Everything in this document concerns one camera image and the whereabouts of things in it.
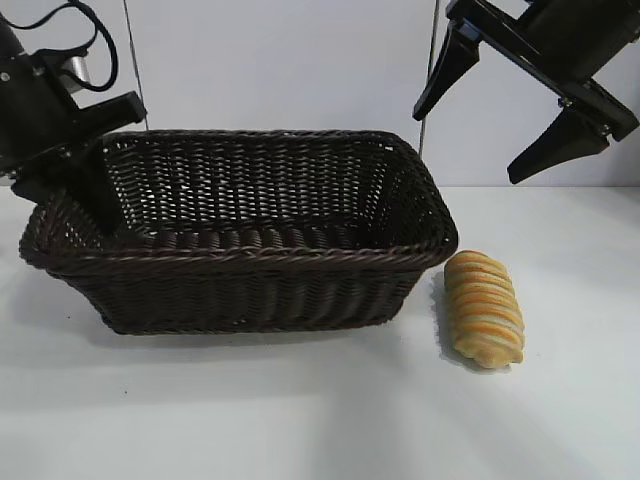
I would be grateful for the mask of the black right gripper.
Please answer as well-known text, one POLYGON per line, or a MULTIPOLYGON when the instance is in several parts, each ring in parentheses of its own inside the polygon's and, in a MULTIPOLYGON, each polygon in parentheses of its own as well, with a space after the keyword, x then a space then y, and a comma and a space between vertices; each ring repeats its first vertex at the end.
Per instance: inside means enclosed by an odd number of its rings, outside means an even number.
POLYGON ((424 120, 479 60, 486 42, 559 97, 566 107, 508 167, 512 184, 560 164, 597 155, 609 133, 623 140, 639 126, 635 115, 593 76, 639 38, 637 1, 531 1, 514 19, 489 1, 452 1, 442 49, 413 108, 424 120))

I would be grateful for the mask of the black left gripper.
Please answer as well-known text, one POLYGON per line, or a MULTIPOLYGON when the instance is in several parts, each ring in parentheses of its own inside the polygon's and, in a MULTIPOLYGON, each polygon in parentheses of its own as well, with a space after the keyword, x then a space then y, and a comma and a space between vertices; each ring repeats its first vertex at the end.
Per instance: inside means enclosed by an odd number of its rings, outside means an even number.
POLYGON ((146 117, 135 92, 81 107, 73 98, 93 85, 86 47, 1 48, 1 175, 28 200, 64 193, 99 229, 119 227, 119 200, 108 173, 102 136, 146 117))

